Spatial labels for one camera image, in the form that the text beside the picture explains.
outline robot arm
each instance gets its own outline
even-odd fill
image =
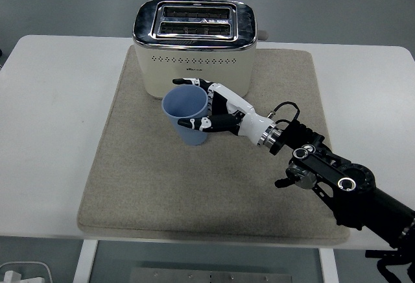
[[[225,86],[202,79],[176,79],[175,84],[202,87],[209,97],[211,116],[200,119],[180,119],[179,125],[204,132],[231,131],[247,136],[253,144],[265,145],[276,155],[284,146],[290,147],[292,158],[286,169],[287,178],[276,181],[277,188],[295,184],[313,190],[333,211],[338,225],[361,230],[367,226],[396,251],[366,251],[366,257],[382,258],[377,267],[388,282],[400,282],[386,265],[413,263],[408,269],[415,282],[415,211],[378,189],[374,174],[365,166],[335,155],[323,144],[324,137],[301,124],[300,109],[294,103],[283,103],[268,117],[255,113],[252,105]],[[290,104],[297,114],[283,130],[279,121],[272,121],[278,108]],[[318,184],[331,187],[330,197]]]

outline metal plate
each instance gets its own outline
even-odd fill
[[[130,283],[291,283],[290,275],[135,267]]]

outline black fingertip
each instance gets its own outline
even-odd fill
[[[189,119],[179,119],[177,121],[177,124],[179,124],[180,126],[183,126],[183,127],[187,127],[189,129],[191,129],[193,127],[192,123],[190,123]]]
[[[184,79],[173,79],[173,84],[175,85],[181,85],[184,84],[185,80]]]

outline white plug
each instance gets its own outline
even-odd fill
[[[0,283],[45,283],[44,278],[27,278],[21,279],[21,274],[12,270],[6,271],[4,281]]]

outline toaster slot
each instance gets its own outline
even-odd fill
[[[163,15],[179,18],[229,19],[231,12],[229,8],[219,7],[165,6]]]
[[[183,36],[231,36],[229,24],[162,22],[160,35],[181,34]]]

